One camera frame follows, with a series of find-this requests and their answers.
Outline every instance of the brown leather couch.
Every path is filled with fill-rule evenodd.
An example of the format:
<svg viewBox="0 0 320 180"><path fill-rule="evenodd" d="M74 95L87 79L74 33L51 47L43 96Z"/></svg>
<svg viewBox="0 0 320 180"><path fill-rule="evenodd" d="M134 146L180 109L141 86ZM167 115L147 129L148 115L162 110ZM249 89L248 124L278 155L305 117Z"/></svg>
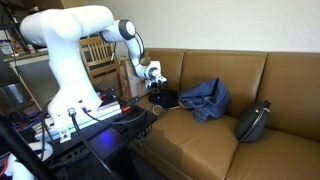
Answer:
<svg viewBox="0 0 320 180"><path fill-rule="evenodd" d="M226 115L197 122L177 108L159 116L132 147L169 179L319 180L320 53L147 49L181 91L219 77L231 102ZM239 143L234 128L255 101L271 102L262 137ZM154 106L143 97L140 105Z"/></svg>

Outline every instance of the chair back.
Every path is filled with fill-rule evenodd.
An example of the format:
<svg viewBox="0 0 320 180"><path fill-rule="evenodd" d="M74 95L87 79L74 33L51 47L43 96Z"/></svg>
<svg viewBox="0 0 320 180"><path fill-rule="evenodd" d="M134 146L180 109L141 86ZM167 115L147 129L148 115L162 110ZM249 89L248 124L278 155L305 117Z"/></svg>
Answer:
<svg viewBox="0 0 320 180"><path fill-rule="evenodd" d="M93 85L104 80L109 74L116 74L116 63L111 62L113 47L101 37L90 37L80 40L80 52L83 64Z"/></svg>

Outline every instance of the couch backrest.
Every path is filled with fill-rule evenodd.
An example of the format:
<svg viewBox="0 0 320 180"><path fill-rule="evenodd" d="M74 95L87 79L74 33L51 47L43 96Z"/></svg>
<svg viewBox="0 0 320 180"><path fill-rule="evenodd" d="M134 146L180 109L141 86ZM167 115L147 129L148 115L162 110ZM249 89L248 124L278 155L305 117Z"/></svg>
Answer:
<svg viewBox="0 0 320 180"><path fill-rule="evenodd" d="M226 113L238 118L256 100L266 56L266 52L189 50L184 56L181 89L220 78L231 95Z"/></svg>
<svg viewBox="0 0 320 180"><path fill-rule="evenodd" d="M269 53L258 101L271 102L267 126L320 142L320 54Z"/></svg>
<svg viewBox="0 0 320 180"><path fill-rule="evenodd" d="M154 61L160 61L161 74L168 79L162 88L180 91L181 67L186 49L148 48L146 53Z"/></svg>

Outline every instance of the wire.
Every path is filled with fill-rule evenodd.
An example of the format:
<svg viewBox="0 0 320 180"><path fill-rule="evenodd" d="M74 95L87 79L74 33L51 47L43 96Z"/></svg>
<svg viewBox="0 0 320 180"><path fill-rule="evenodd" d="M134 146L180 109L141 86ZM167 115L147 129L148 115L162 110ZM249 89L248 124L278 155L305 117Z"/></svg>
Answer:
<svg viewBox="0 0 320 180"><path fill-rule="evenodd" d="M50 102L51 102L51 100L48 101L44 105L44 107L42 109L42 112L41 112L41 131L42 131L42 147L41 147L41 157L40 157L41 161L43 161L43 156L44 156L44 143L45 143L45 132L44 132L44 129L45 129L45 126L46 126L45 125L45 113L46 113L46 110L47 110L48 105L49 105Z"/></svg>
<svg viewBox="0 0 320 180"><path fill-rule="evenodd" d="M52 164L53 164L53 162L54 162L54 154L55 154L55 143L54 143L54 141L53 141L53 138L52 138L52 135L51 135L51 132L49 131L49 129L48 129L48 126L44 126L44 128L45 128L45 130L46 130L46 132L48 133L48 135L49 135L49 138L50 138L50 141L51 141L51 146L52 146L52 154L51 154L51 161L50 161L50 167L52 166Z"/></svg>
<svg viewBox="0 0 320 180"><path fill-rule="evenodd" d="M120 116L120 117L116 118L116 120L114 120L114 121L112 121L112 122L111 122L111 121L107 121L107 123L109 123L109 124L127 124L127 123L130 123L130 122L136 121L137 119L140 119L143 115L146 114L146 112L147 112L147 111L146 111L145 109L143 109L143 112L142 112L138 117L135 117L135 118L133 118L133 119L130 119L130 120L127 120L127 121L115 122L115 121L119 120L120 118L123 118L123 116ZM96 121L99 121L99 122L108 120L108 118L107 118L107 119L103 119L103 120L98 119L98 118L95 118L95 117L91 116L91 115L90 115L89 113L87 113L87 112L85 112L85 114L86 114L87 116L89 116L91 119L96 120Z"/></svg>
<svg viewBox="0 0 320 180"><path fill-rule="evenodd" d="M24 130L27 130L27 129L31 128L32 126L38 124L40 121L41 121L41 119L38 118L38 119L36 119L36 120L33 120L33 122L23 124L22 126L20 125L17 130L18 130L19 132L24 131Z"/></svg>
<svg viewBox="0 0 320 180"><path fill-rule="evenodd" d="M139 139L140 140L140 144L139 145L136 141L133 141L134 144L140 148L143 149L144 148L144 138L152 131L152 125L150 125L148 128L146 128L145 130L143 130L138 136L136 136L135 139Z"/></svg>
<svg viewBox="0 0 320 180"><path fill-rule="evenodd" d="M89 151L92 153L93 156L95 156L95 158L99 161L99 163L109 172L109 174L112 176L113 179L117 179L116 176L114 175L114 173L111 171L111 169L106 165L106 163L99 157L99 155L94 151L94 149L90 146L90 144L88 143L88 141L83 137L81 130L77 124L77 120L76 120L76 114L75 113L70 113L69 114L71 116L73 125L80 137L80 139L82 140L82 142L85 144L85 146L89 149Z"/></svg>
<svg viewBox="0 0 320 180"><path fill-rule="evenodd" d="M161 109L162 110L162 112L160 112L160 113L158 113L157 111L156 111L156 109ZM167 110L166 109L164 109L162 106L160 106L160 105L155 105L155 106L153 106L153 108L152 108L152 112L153 112L153 114L155 114L155 115L157 115L157 116L161 116L161 115L163 115L164 113L166 113L167 112Z"/></svg>
<svg viewBox="0 0 320 180"><path fill-rule="evenodd" d="M141 65L141 60L142 60L142 58L144 57L144 43L143 43L143 40L141 39L141 36L140 36L140 34L138 33L138 32L136 32L136 34L135 34L135 39L139 42L139 40L140 40L140 42L141 42L141 44L142 44L142 46L140 45L140 43L138 43L138 45L139 45L139 51L140 51L140 59L139 59L139 63L137 64L137 65L134 65L134 67L137 67L137 66L139 66L139 65Z"/></svg>
<svg viewBox="0 0 320 180"><path fill-rule="evenodd" d="M114 59L117 59L117 58L115 58L115 54L116 54L116 47L117 47L117 43L114 43L114 48L113 48L113 52L112 52L112 56L111 56L111 64L113 64L114 63ZM109 74L109 72L110 72L110 68L108 69L108 71L106 72L106 74L104 75L104 77L102 78L102 80L99 82L99 84L95 87L95 89L98 89L99 88L99 86L102 84L102 82L104 81L104 79L107 77L107 75Z"/></svg>

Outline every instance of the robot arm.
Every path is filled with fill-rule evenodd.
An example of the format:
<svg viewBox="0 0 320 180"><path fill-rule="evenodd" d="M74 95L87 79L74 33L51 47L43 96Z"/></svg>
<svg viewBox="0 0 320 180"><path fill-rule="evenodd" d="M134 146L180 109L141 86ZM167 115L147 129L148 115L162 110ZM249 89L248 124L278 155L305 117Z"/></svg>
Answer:
<svg viewBox="0 0 320 180"><path fill-rule="evenodd" d="M161 67L158 61L151 61L148 66L140 64L141 56L144 53L144 47L132 22L126 19L115 21L112 26L109 26L107 30L101 31L99 34L106 42L124 41L129 51L129 58L138 77L148 78L157 83L164 83L167 81L165 77L161 76Z"/></svg>
<svg viewBox="0 0 320 180"><path fill-rule="evenodd" d="M140 78L162 83L160 63L140 64L143 54L141 39L128 20L115 21L111 11L104 6L83 6L69 9L50 9L27 16L20 30L32 44L47 46L49 66L59 84L59 91L48 106L51 120L58 132L72 124L69 109L77 116L83 109L94 112L102 101L93 89L79 53L80 39L99 33L107 42L124 42L129 57Z"/></svg>

